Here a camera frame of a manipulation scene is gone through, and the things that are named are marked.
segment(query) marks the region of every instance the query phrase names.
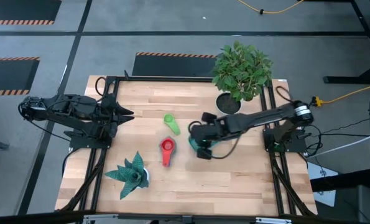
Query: wooden table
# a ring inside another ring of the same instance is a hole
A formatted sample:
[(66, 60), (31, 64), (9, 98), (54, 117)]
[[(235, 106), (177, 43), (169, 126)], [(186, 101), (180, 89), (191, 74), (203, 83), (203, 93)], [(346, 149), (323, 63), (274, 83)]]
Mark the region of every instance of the wooden table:
[[(85, 95), (99, 98), (95, 91), (97, 76), (90, 76)], [(273, 84), (288, 88), (285, 80)], [(103, 91), (103, 82), (99, 91)], [(212, 83), (185, 82), (127, 82), (119, 83), (118, 102), (132, 110), (135, 119), (118, 127), (117, 136), (108, 150), (104, 173), (124, 165), (135, 153), (141, 154), (150, 173), (150, 185), (136, 189), (119, 199), (123, 183), (103, 176), (97, 212), (153, 213), (193, 215), (275, 216), (277, 205), (269, 155), (262, 140), (263, 126), (243, 134), (236, 150), (223, 160), (196, 158), (188, 143), (187, 126), (200, 120), (203, 112), (217, 113), (215, 98), (219, 91)], [(286, 103), (275, 96), (277, 106)], [(261, 111), (261, 100), (255, 97), (244, 102), (242, 113)], [(180, 126), (175, 136), (163, 123), (163, 115), (172, 113)], [(162, 166), (160, 141), (171, 136), (177, 151), (169, 168)], [(233, 141), (220, 142), (213, 148), (217, 156), (226, 154)], [(80, 149), (67, 160), (56, 209), (62, 208), (74, 196), (84, 181), (89, 149)], [(305, 161), (296, 153), (287, 153), (292, 187), (307, 207), (317, 212)], [(86, 208), (90, 208), (93, 186), (88, 191)], [(288, 202), (282, 187), (285, 211)]]

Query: green leafy plant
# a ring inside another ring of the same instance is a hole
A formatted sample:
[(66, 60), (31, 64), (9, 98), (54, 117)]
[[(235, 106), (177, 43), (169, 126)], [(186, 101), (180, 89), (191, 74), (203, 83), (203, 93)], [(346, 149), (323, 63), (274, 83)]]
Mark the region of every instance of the green leafy plant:
[(136, 152), (132, 163), (127, 159), (124, 160), (125, 167), (117, 166), (118, 170), (112, 170), (105, 173), (106, 176), (125, 182), (125, 185), (120, 193), (120, 199), (123, 199), (136, 187), (148, 187), (149, 181), (147, 180), (146, 171), (143, 169), (143, 160), (139, 152)]
[(262, 91), (263, 84), (271, 80), (272, 61), (253, 45), (237, 40), (233, 48), (225, 45), (215, 62), (212, 82), (219, 90), (229, 91), (236, 100), (252, 100)]

